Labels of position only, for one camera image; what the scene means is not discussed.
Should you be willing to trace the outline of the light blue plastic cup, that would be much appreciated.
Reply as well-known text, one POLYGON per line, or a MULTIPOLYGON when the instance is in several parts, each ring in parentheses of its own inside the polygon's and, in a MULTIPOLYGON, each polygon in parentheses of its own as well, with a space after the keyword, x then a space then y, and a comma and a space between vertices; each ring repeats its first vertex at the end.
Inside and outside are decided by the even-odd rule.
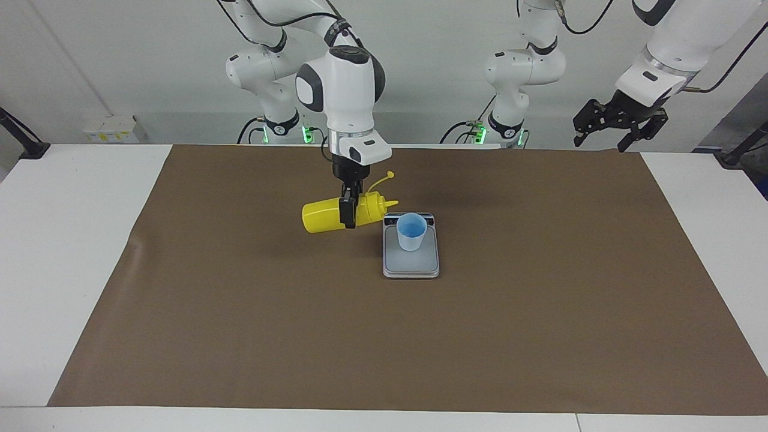
POLYGON ((420 214, 408 212, 398 218, 395 229, 400 248, 404 251, 413 252, 420 248, 428 229, 428 223, 420 214))

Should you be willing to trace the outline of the yellow squeeze seasoning bottle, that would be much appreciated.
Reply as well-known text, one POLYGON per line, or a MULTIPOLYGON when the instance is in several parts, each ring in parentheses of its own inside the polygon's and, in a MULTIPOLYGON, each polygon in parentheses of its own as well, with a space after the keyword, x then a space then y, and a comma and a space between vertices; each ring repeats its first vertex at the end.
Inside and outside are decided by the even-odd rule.
MULTIPOLYGON (((397 205, 398 200, 388 200, 375 188, 389 179, 395 178, 395 173, 388 170, 386 176, 371 185, 367 192, 360 195, 356 209, 356 226, 368 225, 382 221, 389 208, 397 205)), ((309 233, 332 232, 342 230, 346 225, 340 221, 338 199, 318 200, 305 204, 302 208, 302 223, 309 233)))

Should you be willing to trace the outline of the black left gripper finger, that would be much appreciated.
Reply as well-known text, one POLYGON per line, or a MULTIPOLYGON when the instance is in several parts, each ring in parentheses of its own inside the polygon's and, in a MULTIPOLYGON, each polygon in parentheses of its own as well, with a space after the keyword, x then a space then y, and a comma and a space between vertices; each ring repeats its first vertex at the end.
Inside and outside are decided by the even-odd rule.
POLYGON ((574 145, 579 148, 588 135, 617 128, 616 113, 612 101, 603 104, 596 99, 590 99, 573 118, 574 145))
POLYGON ((651 140, 666 125, 668 121, 667 113, 664 110, 657 110, 642 126, 633 123, 628 134, 618 142, 618 151, 625 152, 634 142, 639 140, 651 140))

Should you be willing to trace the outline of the silver digital kitchen scale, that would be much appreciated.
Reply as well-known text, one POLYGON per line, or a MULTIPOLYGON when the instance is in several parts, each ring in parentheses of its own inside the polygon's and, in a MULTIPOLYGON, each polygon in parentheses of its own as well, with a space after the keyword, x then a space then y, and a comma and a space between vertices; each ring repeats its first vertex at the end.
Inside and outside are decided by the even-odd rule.
POLYGON ((417 215, 424 219, 424 235, 420 237, 419 248, 407 251, 401 246, 403 237, 397 223, 405 212, 390 212, 382 222, 382 273, 389 278, 422 278, 438 277, 440 274, 440 259, 437 230, 434 226, 434 215, 419 212, 417 215))

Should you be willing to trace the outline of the brown paper table mat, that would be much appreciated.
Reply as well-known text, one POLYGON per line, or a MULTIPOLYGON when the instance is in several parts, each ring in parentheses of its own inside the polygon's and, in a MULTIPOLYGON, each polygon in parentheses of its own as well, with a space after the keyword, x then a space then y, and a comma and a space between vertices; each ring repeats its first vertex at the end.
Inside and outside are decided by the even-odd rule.
POLYGON ((176 145, 51 406, 768 415, 768 376, 642 156, 398 149, 440 274, 307 233, 312 148, 176 145))

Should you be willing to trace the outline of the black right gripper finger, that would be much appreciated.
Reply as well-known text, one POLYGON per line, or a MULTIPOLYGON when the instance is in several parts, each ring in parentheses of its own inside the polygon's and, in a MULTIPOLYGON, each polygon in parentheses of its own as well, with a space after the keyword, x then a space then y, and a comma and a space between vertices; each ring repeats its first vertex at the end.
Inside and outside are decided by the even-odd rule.
POLYGON ((338 199, 338 216, 345 229, 356 227, 356 212, 362 191, 362 181, 344 182, 338 199))

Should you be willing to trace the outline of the white wall socket strip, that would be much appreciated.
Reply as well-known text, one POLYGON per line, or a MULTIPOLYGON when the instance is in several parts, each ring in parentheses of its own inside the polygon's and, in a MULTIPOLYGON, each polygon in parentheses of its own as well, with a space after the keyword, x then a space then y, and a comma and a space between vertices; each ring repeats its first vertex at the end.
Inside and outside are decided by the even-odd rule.
POLYGON ((82 133, 97 144, 140 144, 146 133, 133 115, 85 118, 82 133))

